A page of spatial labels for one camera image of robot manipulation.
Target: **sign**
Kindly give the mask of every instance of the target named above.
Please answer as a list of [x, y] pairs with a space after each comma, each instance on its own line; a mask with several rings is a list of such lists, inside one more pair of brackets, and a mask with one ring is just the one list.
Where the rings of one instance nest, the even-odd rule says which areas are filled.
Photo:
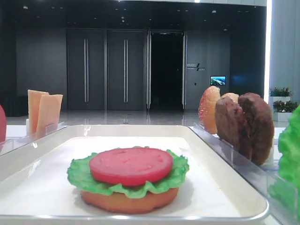
[[196, 71], [205, 71], [205, 68], [200, 67], [200, 63], [188, 63], [187, 69], [196, 70]]

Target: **ceiling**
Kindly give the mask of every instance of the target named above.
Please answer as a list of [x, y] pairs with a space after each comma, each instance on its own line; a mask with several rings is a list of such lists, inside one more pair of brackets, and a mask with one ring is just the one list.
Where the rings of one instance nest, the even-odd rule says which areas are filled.
[[259, 6], [157, 1], [2, 0], [2, 5], [6, 21], [17, 26], [71, 28], [234, 30], [246, 22], [265, 23], [266, 14]]

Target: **floor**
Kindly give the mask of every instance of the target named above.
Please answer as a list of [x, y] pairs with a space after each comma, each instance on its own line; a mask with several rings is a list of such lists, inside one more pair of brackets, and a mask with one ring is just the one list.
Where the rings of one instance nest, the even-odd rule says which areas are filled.
[[[8, 117], [8, 125], [25, 125], [27, 116]], [[183, 125], [198, 122], [197, 112], [180, 111], [64, 111], [60, 122], [65, 125], [80, 124], [134, 124], [134, 125]], [[275, 127], [285, 128], [288, 122], [274, 122]]]

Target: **open doorway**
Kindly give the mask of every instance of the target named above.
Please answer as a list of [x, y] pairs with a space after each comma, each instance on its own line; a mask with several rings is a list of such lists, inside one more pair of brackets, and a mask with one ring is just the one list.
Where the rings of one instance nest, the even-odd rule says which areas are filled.
[[182, 110], [183, 33], [151, 37], [151, 110]]

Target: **screen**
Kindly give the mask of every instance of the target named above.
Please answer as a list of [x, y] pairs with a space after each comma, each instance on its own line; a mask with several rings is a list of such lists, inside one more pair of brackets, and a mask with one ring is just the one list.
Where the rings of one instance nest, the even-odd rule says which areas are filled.
[[211, 76], [210, 84], [211, 85], [225, 85], [226, 77], [225, 76]]

